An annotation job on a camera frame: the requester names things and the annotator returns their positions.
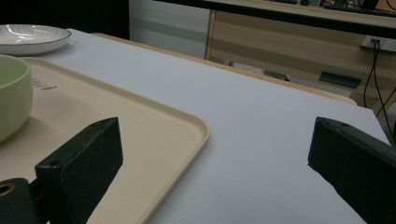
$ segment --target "white table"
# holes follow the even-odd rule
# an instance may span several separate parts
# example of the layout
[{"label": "white table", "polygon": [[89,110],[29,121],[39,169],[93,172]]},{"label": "white table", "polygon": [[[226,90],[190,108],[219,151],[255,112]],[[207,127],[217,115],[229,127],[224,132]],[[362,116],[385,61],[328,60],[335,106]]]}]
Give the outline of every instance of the white table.
[{"label": "white table", "polygon": [[210,127],[206,147],[149,223],[364,223],[307,155],[317,116],[388,142],[372,110],[71,31],[64,48],[39,57]]}]

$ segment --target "power outlet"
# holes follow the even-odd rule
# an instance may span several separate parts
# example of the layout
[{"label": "power outlet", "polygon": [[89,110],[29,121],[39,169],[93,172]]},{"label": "power outlet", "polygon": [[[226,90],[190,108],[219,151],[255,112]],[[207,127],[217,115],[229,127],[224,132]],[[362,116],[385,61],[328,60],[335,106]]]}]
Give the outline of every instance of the power outlet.
[{"label": "power outlet", "polygon": [[384,44],[381,46],[382,50],[396,52],[396,39],[386,39]]},{"label": "power outlet", "polygon": [[379,47],[382,48],[382,45],[385,43],[386,38],[367,35],[366,37],[364,37],[363,41],[361,42],[361,46],[373,49],[375,40],[379,40]]}]

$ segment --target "plate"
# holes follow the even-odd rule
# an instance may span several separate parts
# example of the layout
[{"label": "plate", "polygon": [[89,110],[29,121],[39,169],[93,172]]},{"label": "plate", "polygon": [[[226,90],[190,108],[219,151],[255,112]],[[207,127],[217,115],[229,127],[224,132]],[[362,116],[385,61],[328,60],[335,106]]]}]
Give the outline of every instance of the plate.
[{"label": "plate", "polygon": [[0,54],[26,56],[50,52],[63,47],[70,35],[68,30],[51,26],[0,25]]}]

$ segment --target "tray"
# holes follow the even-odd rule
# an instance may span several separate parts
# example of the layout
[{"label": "tray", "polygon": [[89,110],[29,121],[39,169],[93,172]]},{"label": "tray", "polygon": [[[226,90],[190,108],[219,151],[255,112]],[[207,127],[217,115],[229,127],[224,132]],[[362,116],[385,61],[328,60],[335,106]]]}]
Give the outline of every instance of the tray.
[{"label": "tray", "polygon": [[209,136],[201,119],[55,64],[32,66],[34,105],[0,145],[0,179],[35,179],[34,167],[100,119],[119,117],[124,162],[89,223],[144,223]]}]

